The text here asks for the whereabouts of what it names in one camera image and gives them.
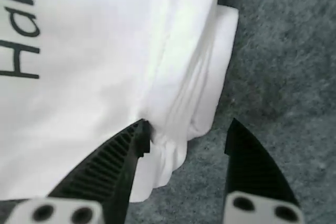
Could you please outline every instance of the gray fabric surface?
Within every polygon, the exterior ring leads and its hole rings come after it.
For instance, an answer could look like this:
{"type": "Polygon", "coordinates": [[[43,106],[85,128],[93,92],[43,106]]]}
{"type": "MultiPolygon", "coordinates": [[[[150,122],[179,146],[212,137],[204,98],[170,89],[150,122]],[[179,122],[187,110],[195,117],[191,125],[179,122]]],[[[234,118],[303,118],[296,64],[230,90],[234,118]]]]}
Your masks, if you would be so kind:
{"type": "MultiPolygon", "coordinates": [[[[239,9],[213,129],[189,142],[166,187],[131,204],[127,224],[219,223],[226,131],[244,123],[275,159],[309,224],[336,220],[336,0],[219,0],[239,9]]],[[[14,204],[0,204],[0,223],[14,204]]]]}

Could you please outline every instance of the white t-shirt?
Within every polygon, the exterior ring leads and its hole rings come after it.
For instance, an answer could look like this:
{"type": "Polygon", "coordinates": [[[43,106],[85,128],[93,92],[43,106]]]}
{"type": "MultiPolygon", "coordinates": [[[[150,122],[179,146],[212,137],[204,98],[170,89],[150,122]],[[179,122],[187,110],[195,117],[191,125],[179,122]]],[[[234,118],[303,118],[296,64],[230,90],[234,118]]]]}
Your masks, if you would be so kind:
{"type": "Polygon", "coordinates": [[[46,196],[140,118],[154,127],[131,200],[209,130],[238,13],[217,0],[0,0],[0,199],[46,196]]]}

